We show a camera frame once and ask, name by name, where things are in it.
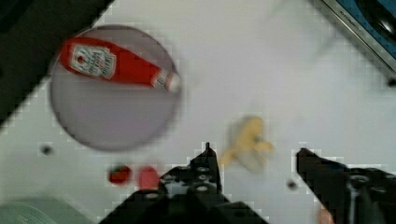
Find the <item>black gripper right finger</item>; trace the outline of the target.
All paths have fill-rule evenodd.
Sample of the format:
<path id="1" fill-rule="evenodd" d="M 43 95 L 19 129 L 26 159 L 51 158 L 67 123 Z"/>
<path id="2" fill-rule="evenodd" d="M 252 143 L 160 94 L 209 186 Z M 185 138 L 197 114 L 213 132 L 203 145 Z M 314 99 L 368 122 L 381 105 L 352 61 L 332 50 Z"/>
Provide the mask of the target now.
<path id="1" fill-rule="evenodd" d="M 348 168 L 307 148 L 296 153 L 296 171 L 335 224 L 395 224 L 395 175 Z"/>

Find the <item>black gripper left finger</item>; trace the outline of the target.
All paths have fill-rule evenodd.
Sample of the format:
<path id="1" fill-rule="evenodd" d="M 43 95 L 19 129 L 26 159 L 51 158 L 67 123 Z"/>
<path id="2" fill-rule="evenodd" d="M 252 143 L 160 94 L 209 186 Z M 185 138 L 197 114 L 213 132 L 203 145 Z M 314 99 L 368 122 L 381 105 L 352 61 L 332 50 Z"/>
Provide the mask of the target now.
<path id="1" fill-rule="evenodd" d="M 192 186 L 202 184 L 222 192 L 217 154 L 209 142 L 205 143 L 205 150 L 190 160 L 189 164 L 174 167 L 162 175 L 158 189 L 173 198 L 186 194 Z"/>

